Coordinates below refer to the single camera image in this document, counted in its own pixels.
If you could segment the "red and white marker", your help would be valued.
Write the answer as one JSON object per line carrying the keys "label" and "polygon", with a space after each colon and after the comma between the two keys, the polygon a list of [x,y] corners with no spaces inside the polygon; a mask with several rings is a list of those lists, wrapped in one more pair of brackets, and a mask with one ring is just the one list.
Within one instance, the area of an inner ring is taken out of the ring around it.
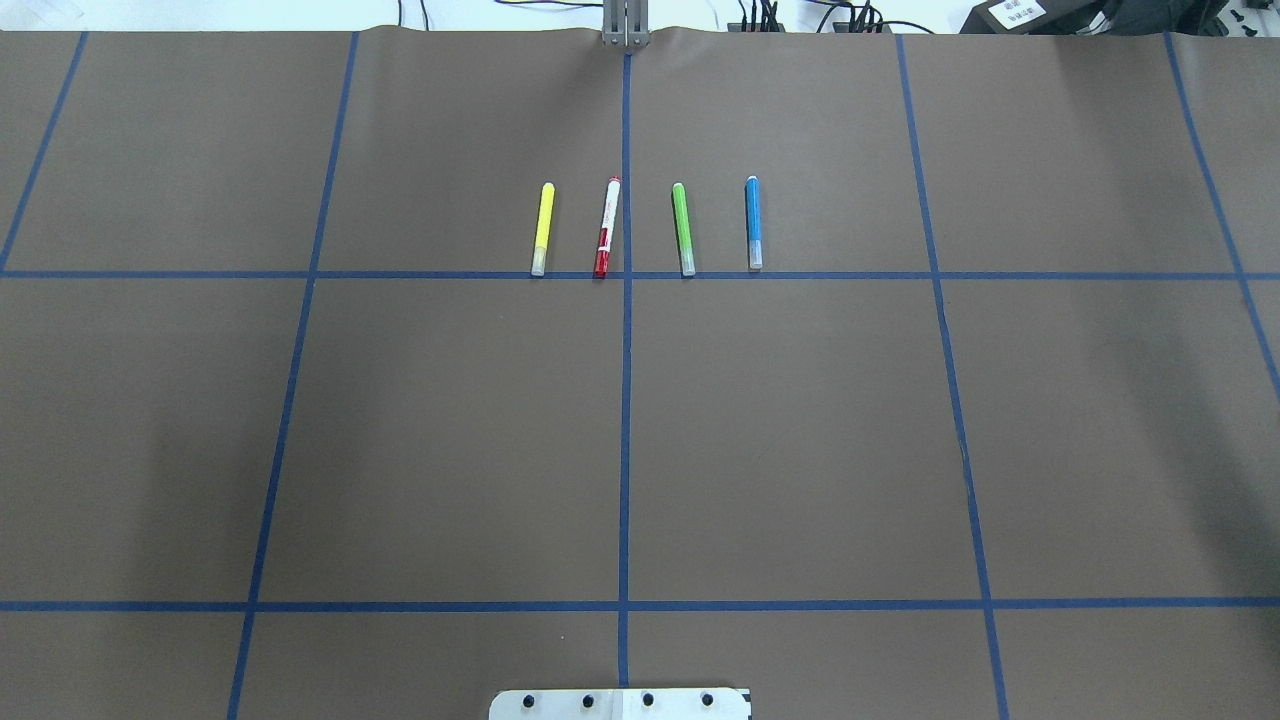
{"label": "red and white marker", "polygon": [[607,278],[611,269],[612,243],[614,240],[614,225],[618,215],[621,186],[622,182],[618,176],[611,177],[605,186],[602,222],[593,266],[593,274],[598,279]]}

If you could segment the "green marker pen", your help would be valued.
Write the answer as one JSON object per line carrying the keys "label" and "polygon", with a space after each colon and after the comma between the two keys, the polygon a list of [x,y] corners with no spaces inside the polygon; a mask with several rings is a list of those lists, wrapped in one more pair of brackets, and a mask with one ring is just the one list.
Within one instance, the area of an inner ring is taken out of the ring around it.
{"label": "green marker pen", "polygon": [[687,190],[684,182],[675,182],[671,188],[671,202],[675,219],[675,234],[678,250],[678,261],[682,277],[696,274],[695,251],[692,245],[692,227],[689,208]]}

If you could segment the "yellow marker pen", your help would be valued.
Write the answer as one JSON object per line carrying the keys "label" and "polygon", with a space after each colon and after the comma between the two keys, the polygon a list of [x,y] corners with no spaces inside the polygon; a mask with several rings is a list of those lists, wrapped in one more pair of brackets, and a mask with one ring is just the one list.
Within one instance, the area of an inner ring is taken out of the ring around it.
{"label": "yellow marker pen", "polygon": [[547,258],[550,247],[550,231],[556,202],[556,184],[547,182],[541,186],[535,236],[532,242],[532,256],[530,264],[531,277],[544,277],[547,270]]}

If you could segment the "blue marker pen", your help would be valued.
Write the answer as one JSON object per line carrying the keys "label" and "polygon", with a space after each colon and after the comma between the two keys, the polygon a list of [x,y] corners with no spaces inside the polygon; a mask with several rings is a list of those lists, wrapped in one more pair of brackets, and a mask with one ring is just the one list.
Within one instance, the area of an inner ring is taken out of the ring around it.
{"label": "blue marker pen", "polygon": [[756,176],[749,176],[744,186],[748,225],[748,268],[763,269],[762,186]]}

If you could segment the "white mounting plate with holes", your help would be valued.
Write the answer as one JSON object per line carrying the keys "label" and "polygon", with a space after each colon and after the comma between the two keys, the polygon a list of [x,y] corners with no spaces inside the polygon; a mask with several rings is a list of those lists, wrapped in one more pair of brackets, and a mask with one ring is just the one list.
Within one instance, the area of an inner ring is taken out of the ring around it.
{"label": "white mounting plate with holes", "polygon": [[750,692],[728,687],[503,691],[489,719],[751,719]]}

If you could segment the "brown paper table cover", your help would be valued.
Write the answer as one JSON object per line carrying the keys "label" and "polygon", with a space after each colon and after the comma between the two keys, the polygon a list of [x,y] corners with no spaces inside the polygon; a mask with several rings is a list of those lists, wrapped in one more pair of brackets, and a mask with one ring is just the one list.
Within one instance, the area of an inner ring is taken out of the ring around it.
{"label": "brown paper table cover", "polygon": [[663,685],[1277,716],[1276,40],[3,35],[5,719]]}

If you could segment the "black power adapter with label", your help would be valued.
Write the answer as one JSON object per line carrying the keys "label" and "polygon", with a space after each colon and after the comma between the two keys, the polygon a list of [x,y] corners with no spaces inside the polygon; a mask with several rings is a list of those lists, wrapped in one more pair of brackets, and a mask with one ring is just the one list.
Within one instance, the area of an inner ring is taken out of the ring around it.
{"label": "black power adapter with label", "polygon": [[960,35],[1074,35],[1091,27],[1106,1],[983,1]]}

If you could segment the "aluminium frame post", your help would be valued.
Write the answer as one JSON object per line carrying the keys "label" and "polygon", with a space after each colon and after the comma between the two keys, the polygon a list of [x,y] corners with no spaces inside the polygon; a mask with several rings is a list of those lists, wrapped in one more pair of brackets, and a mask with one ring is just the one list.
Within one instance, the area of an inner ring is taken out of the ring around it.
{"label": "aluminium frame post", "polygon": [[648,0],[603,0],[602,44],[627,50],[649,45],[649,8]]}

